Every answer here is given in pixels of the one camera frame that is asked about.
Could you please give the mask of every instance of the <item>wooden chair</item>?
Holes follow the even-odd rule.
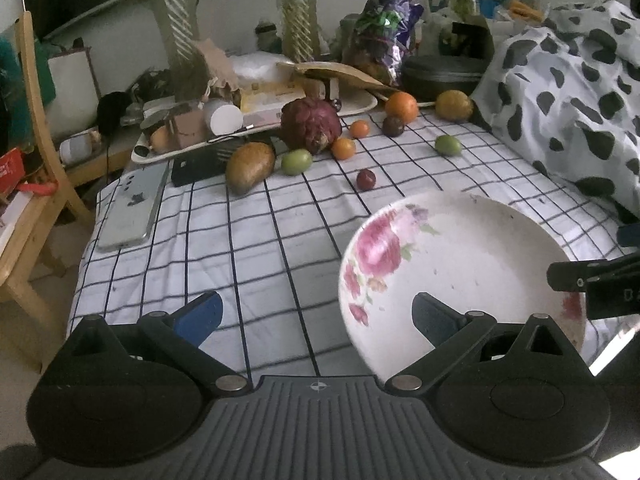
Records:
[[[25,12],[15,24],[15,43],[18,49],[33,133],[44,162],[47,176],[58,183],[52,196],[33,196],[20,215],[4,251],[0,254],[0,294],[14,300],[38,325],[62,343],[66,333],[66,319],[56,315],[29,283],[36,262],[40,260],[55,274],[64,272],[46,245],[47,236],[60,212],[68,207],[89,230],[94,228],[94,215],[85,207],[66,176],[51,140],[40,85],[36,71],[33,24],[31,13]],[[47,365],[52,356],[34,356],[31,360]]]

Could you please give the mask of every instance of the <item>cow print fabric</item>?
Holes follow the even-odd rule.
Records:
[[[472,99],[541,173],[640,218],[640,20],[614,0],[557,7],[498,47]]]

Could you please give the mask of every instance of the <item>plate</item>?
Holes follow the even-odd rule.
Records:
[[[549,314],[579,350],[582,295],[546,282],[549,264],[567,260],[542,227],[511,207],[462,192],[420,194],[381,209],[351,239],[338,279],[340,311],[382,381],[433,349],[412,321],[419,292],[498,322]]]
[[[360,90],[358,88],[347,86],[340,87],[340,100],[342,101],[342,108],[338,112],[338,116],[340,117],[363,114],[372,110],[378,105],[378,100],[366,90]],[[250,130],[232,134],[232,136],[244,137],[250,134],[256,134],[258,132],[274,130],[279,126],[280,123],[265,124],[263,126],[256,126],[255,128],[252,128]],[[182,150],[174,150],[172,152],[158,155],[150,151],[149,142],[146,138],[146,135],[141,134],[138,142],[136,143],[136,146],[134,147],[134,150],[131,152],[131,161],[135,164],[154,164],[155,162],[160,162],[161,160],[171,160],[181,153],[192,152],[193,150],[198,150],[199,148],[207,146],[208,144],[213,144],[215,142],[227,139],[228,137],[224,136],[220,137],[219,139],[208,140],[207,142],[199,142],[197,144],[194,144],[193,146],[189,146],[188,148],[183,148]],[[136,148],[139,150],[142,149],[149,154],[147,156],[138,155],[136,153]]]

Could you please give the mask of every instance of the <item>toilet paper roll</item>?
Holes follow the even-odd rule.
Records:
[[[202,108],[204,120],[216,136],[229,135],[242,128],[240,108],[222,99],[213,99]]]

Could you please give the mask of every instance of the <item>green fruit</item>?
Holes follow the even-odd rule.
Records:
[[[309,169],[313,156],[304,148],[293,150],[282,156],[282,173],[289,176],[299,175]]]
[[[462,152],[462,144],[455,137],[441,135],[436,139],[436,151],[445,156],[456,156]]]

